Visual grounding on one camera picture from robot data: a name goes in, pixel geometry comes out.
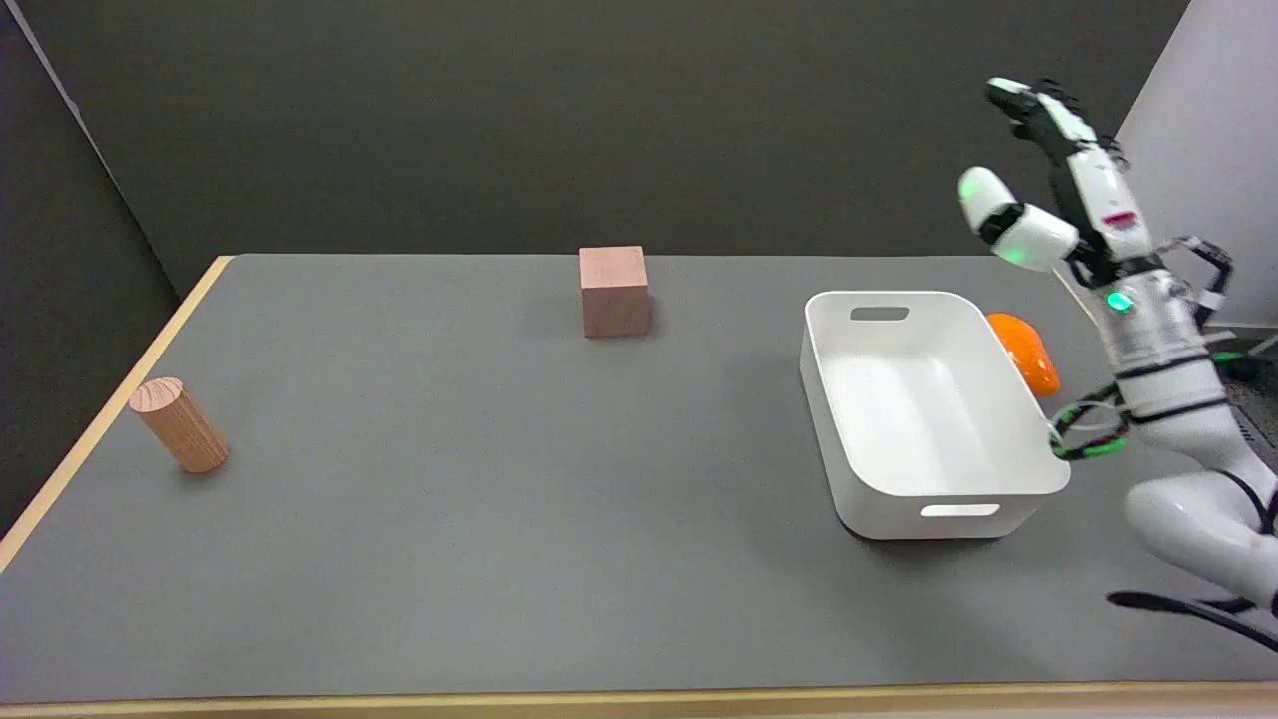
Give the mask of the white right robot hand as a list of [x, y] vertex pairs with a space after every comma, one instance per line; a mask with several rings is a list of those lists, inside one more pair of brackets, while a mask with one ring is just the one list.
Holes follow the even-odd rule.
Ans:
[[964, 221], [990, 252], [1033, 272], [1065, 263], [1088, 290], [1150, 268], [1151, 234], [1123, 181], [1127, 161], [1114, 137], [1097, 132], [1080, 101], [1049, 78], [1026, 86], [993, 77], [984, 95], [1019, 140], [1045, 155], [1056, 203], [1043, 209], [1019, 201], [993, 170], [964, 170], [956, 184]]

